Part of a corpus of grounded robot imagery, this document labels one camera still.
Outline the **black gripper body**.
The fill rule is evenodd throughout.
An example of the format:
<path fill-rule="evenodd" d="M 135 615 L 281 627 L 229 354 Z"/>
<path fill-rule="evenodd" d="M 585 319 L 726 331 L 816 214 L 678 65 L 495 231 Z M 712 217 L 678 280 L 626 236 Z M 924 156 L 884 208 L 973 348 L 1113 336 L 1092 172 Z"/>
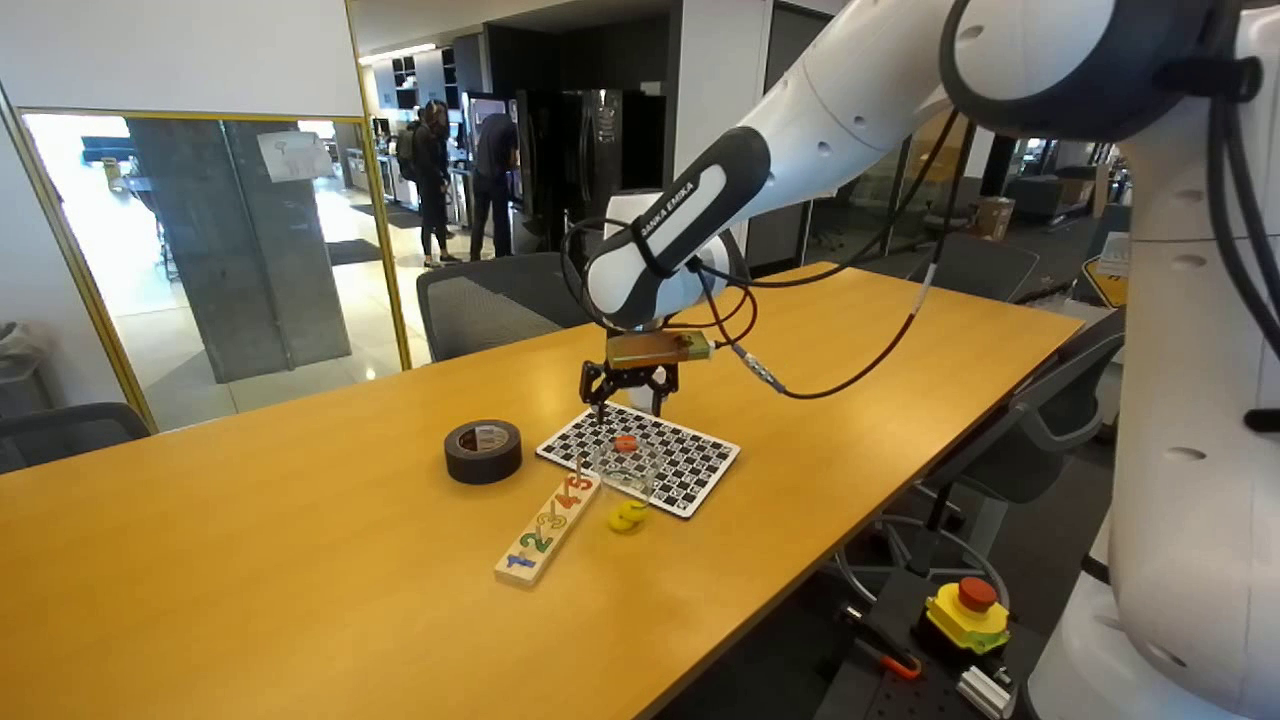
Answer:
<path fill-rule="evenodd" d="M 678 366 L 652 366 L 652 368 L 608 368 L 608 366 L 579 366 L 579 400 L 611 400 L 619 387 L 657 387 L 678 394 L 682 387 L 682 368 Z"/>

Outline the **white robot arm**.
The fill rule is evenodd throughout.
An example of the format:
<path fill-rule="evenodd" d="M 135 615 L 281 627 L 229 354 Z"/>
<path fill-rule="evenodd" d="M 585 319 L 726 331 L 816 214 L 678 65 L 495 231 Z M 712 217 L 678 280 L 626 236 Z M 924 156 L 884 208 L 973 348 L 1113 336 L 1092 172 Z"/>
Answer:
<path fill-rule="evenodd" d="M 848 0 L 587 256 L 646 328 L 700 247 L 954 118 L 1129 165 L 1108 523 L 1030 676 L 1040 720 L 1280 720 L 1280 0 Z"/>

